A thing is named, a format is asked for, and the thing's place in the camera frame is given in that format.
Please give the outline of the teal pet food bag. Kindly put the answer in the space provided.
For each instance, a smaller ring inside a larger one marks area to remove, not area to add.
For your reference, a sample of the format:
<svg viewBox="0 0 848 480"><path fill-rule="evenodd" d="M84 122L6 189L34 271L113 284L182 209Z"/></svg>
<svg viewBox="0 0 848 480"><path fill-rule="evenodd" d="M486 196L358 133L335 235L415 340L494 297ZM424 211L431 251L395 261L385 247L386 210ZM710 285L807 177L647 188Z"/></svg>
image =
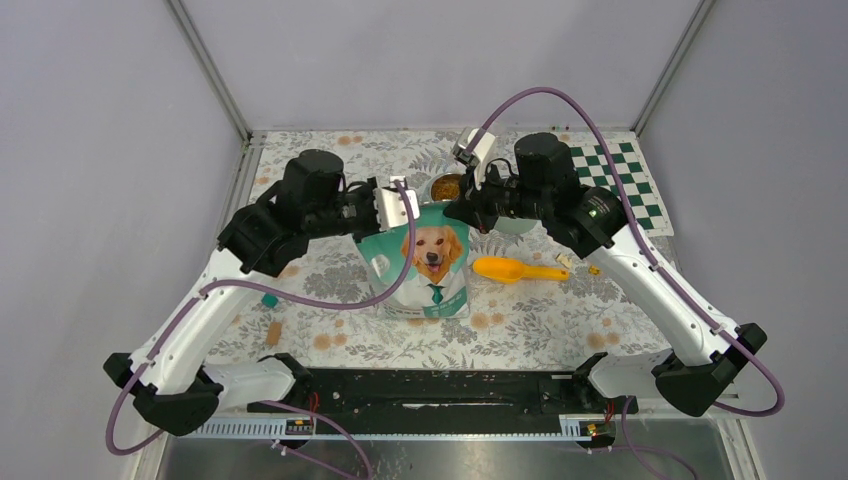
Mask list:
<svg viewBox="0 0 848 480"><path fill-rule="evenodd" d="M470 314L468 255L469 227L444 215L448 203L420 207L415 239L398 227L357 240L367 264L369 283L381 293L398 278L412 258L404 281L377 305L385 319L455 319Z"/></svg>

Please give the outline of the small cream crumb piece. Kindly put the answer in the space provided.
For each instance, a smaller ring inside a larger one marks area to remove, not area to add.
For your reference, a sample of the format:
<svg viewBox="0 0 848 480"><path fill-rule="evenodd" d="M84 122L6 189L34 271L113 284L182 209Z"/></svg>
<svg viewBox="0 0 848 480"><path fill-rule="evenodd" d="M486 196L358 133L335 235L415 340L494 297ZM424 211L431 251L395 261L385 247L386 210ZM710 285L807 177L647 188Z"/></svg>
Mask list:
<svg viewBox="0 0 848 480"><path fill-rule="evenodd" d="M555 260L558 264L560 264L566 270L571 270L573 268L573 262L572 262L571 258L564 253L558 253L555 256Z"/></svg>

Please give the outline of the mint double pet bowl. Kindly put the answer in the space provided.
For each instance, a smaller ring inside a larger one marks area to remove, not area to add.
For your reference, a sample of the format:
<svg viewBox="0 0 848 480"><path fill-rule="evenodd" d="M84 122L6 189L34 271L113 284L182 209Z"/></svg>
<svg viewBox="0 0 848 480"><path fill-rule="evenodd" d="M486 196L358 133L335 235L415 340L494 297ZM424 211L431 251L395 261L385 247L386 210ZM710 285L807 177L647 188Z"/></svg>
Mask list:
<svg viewBox="0 0 848 480"><path fill-rule="evenodd" d="M458 173L439 174L428 180L423 188L425 202L449 202L460 194L462 175ZM511 235L522 235L530 232L537 225L536 220L499 217L493 231Z"/></svg>

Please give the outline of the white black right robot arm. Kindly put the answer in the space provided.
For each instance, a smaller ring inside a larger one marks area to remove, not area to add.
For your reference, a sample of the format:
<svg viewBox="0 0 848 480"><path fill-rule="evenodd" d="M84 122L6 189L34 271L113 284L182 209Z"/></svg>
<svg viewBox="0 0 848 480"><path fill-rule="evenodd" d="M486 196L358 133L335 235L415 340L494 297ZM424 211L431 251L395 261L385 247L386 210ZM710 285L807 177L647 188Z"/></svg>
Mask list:
<svg viewBox="0 0 848 480"><path fill-rule="evenodd" d="M493 151L497 139L467 128L452 154L466 171L447 217L480 233L502 218L537 220L549 238L611 278L660 330L669 349L615 356L598 353L573 374L573 396L597 412L612 398L661 398L700 417L751 363L767 336L756 324L738 325L698 294L628 221L609 189L582 184L570 147L551 133L514 145L515 170L503 177Z"/></svg>

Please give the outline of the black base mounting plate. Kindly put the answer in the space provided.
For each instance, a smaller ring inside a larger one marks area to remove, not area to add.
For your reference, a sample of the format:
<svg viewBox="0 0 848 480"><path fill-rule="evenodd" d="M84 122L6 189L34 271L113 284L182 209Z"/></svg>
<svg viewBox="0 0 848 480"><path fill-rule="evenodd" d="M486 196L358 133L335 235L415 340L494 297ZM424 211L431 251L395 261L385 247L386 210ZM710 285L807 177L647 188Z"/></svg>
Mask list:
<svg viewBox="0 0 848 480"><path fill-rule="evenodd" d="M334 420L403 411L498 412L509 416L618 414L622 398L606 398L570 371L314 368L285 403Z"/></svg>

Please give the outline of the small teal cube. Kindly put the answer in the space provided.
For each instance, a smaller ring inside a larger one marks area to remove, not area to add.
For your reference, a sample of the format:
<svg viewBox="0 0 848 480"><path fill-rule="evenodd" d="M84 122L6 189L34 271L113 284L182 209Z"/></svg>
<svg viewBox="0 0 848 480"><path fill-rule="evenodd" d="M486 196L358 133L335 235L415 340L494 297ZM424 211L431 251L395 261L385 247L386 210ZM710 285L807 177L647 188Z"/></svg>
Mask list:
<svg viewBox="0 0 848 480"><path fill-rule="evenodd" d="M278 305L279 299L275 296L264 295L261 299L261 303L269 309L274 309Z"/></svg>

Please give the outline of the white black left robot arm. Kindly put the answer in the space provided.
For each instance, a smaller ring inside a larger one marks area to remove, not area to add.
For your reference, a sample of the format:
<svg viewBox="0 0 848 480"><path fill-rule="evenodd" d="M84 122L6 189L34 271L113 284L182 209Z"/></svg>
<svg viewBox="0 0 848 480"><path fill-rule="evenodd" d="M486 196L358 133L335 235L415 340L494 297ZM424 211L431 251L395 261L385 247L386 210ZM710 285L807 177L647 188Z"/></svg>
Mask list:
<svg viewBox="0 0 848 480"><path fill-rule="evenodd" d="M219 234L201 277L160 329L132 353L113 353L104 370L150 425L189 434L220 410L276 401L296 411L310 385L292 360L209 365L235 317L264 293L313 240L377 233L376 178L349 182L344 163L317 149L290 160L281 179L237 210Z"/></svg>

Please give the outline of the yellow plastic scoop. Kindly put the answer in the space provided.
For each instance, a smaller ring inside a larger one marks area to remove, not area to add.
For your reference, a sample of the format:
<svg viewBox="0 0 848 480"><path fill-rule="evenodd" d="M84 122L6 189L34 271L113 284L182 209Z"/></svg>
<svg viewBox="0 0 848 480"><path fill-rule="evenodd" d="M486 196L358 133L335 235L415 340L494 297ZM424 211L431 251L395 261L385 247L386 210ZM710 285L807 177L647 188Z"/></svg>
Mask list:
<svg viewBox="0 0 848 480"><path fill-rule="evenodd" d="M565 269L527 265L516 259L491 256L476 259L472 270L484 278L503 284L513 284L521 280L564 282L570 278L570 273Z"/></svg>

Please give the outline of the green white checkerboard mat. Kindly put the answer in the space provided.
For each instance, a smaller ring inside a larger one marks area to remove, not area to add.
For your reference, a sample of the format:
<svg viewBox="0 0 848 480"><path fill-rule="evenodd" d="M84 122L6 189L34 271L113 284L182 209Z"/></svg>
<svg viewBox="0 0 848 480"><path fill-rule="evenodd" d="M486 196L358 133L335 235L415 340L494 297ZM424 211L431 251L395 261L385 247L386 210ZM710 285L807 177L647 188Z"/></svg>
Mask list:
<svg viewBox="0 0 848 480"><path fill-rule="evenodd" d="M608 149L638 223L648 236L673 236L674 229L664 199L638 142L615 140L608 143ZM578 142L571 147L571 154L583 184L607 188L619 194L600 145Z"/></svg>

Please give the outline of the small tan wooden block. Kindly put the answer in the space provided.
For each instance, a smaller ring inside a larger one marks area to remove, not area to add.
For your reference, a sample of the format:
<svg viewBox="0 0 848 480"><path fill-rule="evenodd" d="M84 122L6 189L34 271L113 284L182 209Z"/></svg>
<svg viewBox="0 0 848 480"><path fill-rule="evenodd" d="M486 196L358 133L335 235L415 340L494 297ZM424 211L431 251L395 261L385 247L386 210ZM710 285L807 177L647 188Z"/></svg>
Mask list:
<svg viewBox="0 0 848 480"><path fill-rule="evenodd" d="M282 336L282 328L283 325L281 322L274 321L269 324L265 339L267 346L277 346L279 344Z"/></svg>

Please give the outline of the floral table mat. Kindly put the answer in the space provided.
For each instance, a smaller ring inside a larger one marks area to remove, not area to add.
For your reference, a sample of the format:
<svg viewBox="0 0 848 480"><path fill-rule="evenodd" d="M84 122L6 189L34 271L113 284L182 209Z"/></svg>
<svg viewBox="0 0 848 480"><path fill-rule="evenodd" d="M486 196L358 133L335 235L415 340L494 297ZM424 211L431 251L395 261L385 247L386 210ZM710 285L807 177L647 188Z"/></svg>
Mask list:
<svg viewBox="0 0 848 480"><path fill-rule="evenodd" d="M250 200L282 178L285 164L306 149L331 151L345 162L348 180L405 175L423 199L428 180L461 173L450 157L457 131L271 132L261 137L261 157ZM560 133L569 146L597 144L590 133ZM549 240L541 225L522 235L471 233L469 260L498 256L529 265L573 268L565 282L501 284L469 272L470 314L459 319L385 319L376 308L333 311L280 300L274 309L259 297L249 303L210 351L209 363L259 360L289 353L307 367L567 370L595 352L616 355L667 348L658 329L606 274ZM355 303L376 295L368 269L350 237L310 245L305 257L281 273L274 286L328 302ZM271 322L281 322L277 346L265 344Z"/></svg>

